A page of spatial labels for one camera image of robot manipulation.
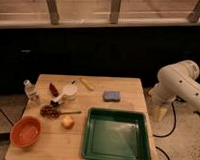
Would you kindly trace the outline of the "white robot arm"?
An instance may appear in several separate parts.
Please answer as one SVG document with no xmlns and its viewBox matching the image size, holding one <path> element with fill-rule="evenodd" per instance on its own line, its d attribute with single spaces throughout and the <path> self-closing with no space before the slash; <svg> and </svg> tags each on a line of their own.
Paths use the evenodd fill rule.
<svg viewBox="0 0 200 160">
<path fill-rule="evenodd" d="M 158 81 L 151 89 L 152 101 L 159 106 L 171 104 L 176 97 L 191 104 L 200 117 L 200 69 L 192 60 L 165 65 L 159 69 Z"/>
</svg>

